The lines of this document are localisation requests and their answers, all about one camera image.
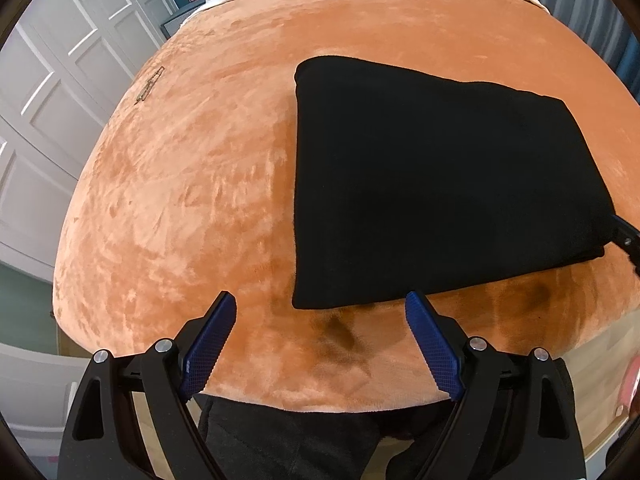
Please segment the plush orange fabric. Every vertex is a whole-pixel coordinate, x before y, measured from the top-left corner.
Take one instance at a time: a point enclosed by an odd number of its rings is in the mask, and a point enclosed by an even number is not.
[[[54,282],[56,317],[75,341],[116,355],[144,351],[225,289],[238,300],[238,322],[210,394],[347,412],[444,397],[402,301],[291,306],[293,75],[319,54],[564,100],[618,213],[640,225],[638,104],[544,10],[523,0],[236,0],[195,16],[149,60],[82,173]],[[637,308],[639,283],[609,246],[589,263],[431,300],[499,349],[559,355]]]

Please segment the gray curtain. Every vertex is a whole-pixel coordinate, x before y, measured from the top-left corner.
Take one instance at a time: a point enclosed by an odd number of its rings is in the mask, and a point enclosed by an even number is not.
[[[640,99],[640,50],[611,0],[540,0],[616,72]]]

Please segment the blue gripper pad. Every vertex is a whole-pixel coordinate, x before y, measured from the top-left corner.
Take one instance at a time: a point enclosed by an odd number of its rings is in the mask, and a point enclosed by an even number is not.
[[[207,385],[222,347],[236,323],[236,298],[226,294],[209,317],[182,361],[182,383],[178,389],[186,402]]]
[[[460,361],[415,292],[404,300],[404,312],[438,389],[459,401],[465,391],[460,381]]]

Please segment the silver screw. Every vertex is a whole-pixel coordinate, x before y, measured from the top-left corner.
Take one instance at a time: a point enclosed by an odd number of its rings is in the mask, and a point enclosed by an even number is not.
[[[94,361],[97,363],[103,363],[107,360],[107,357],[109,357],[109,353],[106,350],[98,350],[94,354]]]
[[[168,352],[174,343],[170,339],[161,339],[156,343],[156,352],[164,353]]]
[[[469,346],[481,352],[482,350],[486,350],[486,341],[481,337],[472,337],[471,341],[469,341]]]
[[[533,351],[533,355],[535,355],[538,361],[546,361],[549,359],[549,352],[547,352],[544,348],[536,348]]]

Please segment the folded black garment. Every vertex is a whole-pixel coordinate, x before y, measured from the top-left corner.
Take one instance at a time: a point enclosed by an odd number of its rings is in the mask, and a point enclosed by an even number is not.
[[[561,100],[339,56],[307,59],[295,81],[294,307],[604,254],[614,207]]]

